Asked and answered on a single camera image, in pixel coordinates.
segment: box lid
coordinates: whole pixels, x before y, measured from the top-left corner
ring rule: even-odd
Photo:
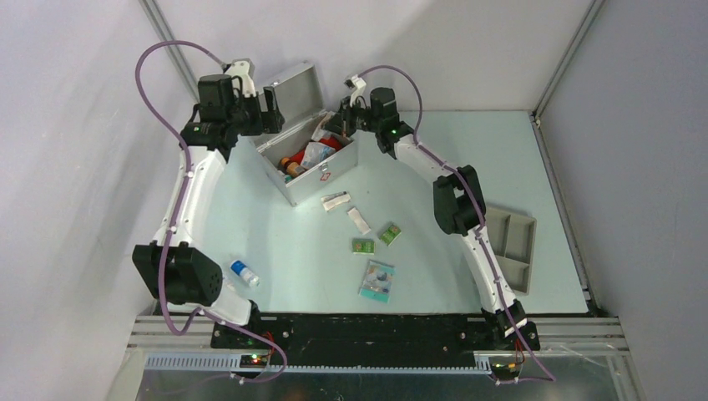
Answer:
[[[282,133],[320,115],[325,108],[317,71],[312,63],[305,61],[294,65],[266,82],[275,90],[278,107],[286,122],[279,134],[263,134],[254,137],[253,144],[256,147],[276,140]],[[261,102],[265,102],[262,92],[261,90]]]

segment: white wall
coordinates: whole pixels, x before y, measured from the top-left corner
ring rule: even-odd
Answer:
[[[389,63],[417,81],[425,109],[440,110],[535,107],[590,0],[159,3],[175,37],[225,60],[251,58],[256,82],[309,59],[334,107],[347,93],[347,75]],[[187,58],[197,76],[214,71],[209,60]],[[417,108],[393,73],[369,83],[394,83],[399,107]]]
[[[130,261],[152,238],[178,151],[142,105],[157,37],[135,0],[0,6],[0,398],[103,399],[150,296]],[[164,54],[148,92],[182,123]]]
[[[708,2],[608,2],[542,117],[649,399],[705,399]]]

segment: blue bottle cap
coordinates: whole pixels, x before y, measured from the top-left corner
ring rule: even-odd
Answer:
[[[245,269],[245,264],[242,261],[234,261],[231,263],[231,270],[234,271],[234,273],[240,275],[243,269]]]

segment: red object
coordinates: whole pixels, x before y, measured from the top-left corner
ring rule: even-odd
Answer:
[[[335,151],[335,152],[338,152],[338,151],[341,150],[341,148],[343,148],[343,146],[339,143],[339,141],[338,141],[338,140],[335,140],[335,139],[332,138],[332,137],[329,137],[329,138],[322,138],[322,139],[319,140],[318,142],[320,142],[321,144],[325,144],[325,145],[327,145],[327,146],[329,146],[329,147],[331,147],[331,148],[334,148],[334,151]],[[305,150],[303,149],[303,150],[301,150],[301,151],[295,153],[293,156],[291,156],[291,157],[290,157],[290,160],[296,162],[298,165],[301,165],[301,164],[302,164],[302,159],[303,159],[304,157],[305,157]]]

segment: plastic bag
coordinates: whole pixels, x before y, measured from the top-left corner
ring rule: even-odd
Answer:
[[[301,166],[311,169],[324,159],[334,155],[334,148],[319,142],[310,142],[305,148],[305,156],[302,158]]]

